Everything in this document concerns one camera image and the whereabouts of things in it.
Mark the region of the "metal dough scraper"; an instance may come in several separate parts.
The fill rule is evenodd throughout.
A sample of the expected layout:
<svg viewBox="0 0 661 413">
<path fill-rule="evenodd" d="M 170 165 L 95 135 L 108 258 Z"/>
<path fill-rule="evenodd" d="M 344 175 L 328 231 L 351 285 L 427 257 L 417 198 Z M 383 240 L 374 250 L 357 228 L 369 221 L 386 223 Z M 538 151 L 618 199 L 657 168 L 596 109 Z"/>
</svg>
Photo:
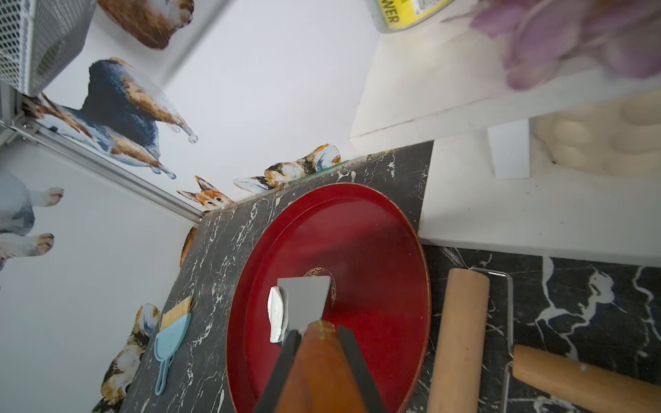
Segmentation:
<svg viewBox="0 0 661 413">
<path fill-rule="evenodd" d="M 287 331 L 300 343 L 275 404 L 275 412 L 366 412 L 337 328 L 323 315 L 331 292 L 328 276 L 280 278 Z"/>
</svg>

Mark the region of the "round white dumpling wrapper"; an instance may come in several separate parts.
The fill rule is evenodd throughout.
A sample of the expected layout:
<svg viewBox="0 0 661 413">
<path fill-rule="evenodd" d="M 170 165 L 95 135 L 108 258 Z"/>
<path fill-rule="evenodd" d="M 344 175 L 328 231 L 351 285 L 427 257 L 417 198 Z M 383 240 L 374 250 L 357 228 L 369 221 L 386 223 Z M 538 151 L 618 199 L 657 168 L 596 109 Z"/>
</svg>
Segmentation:
<svg viewBox="0 0 661 413">
<path fill-rule="evenodd" d="M 280 343 L 287 333 L 286 294 L 280 287 L 272 287 L 267 301 L 267 313 L 270 322 L 270 342 Z"/>
</svg>

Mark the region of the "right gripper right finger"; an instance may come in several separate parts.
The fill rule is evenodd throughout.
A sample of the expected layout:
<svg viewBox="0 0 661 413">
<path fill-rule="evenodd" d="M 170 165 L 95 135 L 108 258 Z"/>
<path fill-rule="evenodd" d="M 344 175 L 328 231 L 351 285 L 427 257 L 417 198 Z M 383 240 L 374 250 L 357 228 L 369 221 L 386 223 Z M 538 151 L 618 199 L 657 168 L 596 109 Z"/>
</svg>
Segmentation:
<svg viewBox="0 0 661 413">
<path fill-rule="evenodd" d="M 386 413 L 387 408 L 381 399 L 354 333 L 344 326 L 339 326 L 337 335 L 367 411 Z"/>
</svg>

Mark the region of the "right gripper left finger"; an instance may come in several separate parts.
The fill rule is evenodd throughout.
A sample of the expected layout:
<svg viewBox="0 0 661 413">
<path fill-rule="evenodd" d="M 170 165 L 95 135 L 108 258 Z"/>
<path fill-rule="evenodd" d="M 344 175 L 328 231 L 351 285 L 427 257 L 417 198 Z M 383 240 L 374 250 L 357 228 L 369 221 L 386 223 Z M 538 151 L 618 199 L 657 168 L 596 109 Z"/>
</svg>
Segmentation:
<svg viewBox="0 0 661 413">
<path fill-rule="evenodd" d="M 287 333 L 269 381 L 253 410 L 255 413 L 275 412 L 300 345 L 301 334 L 297 330 Z"/>
</svg>

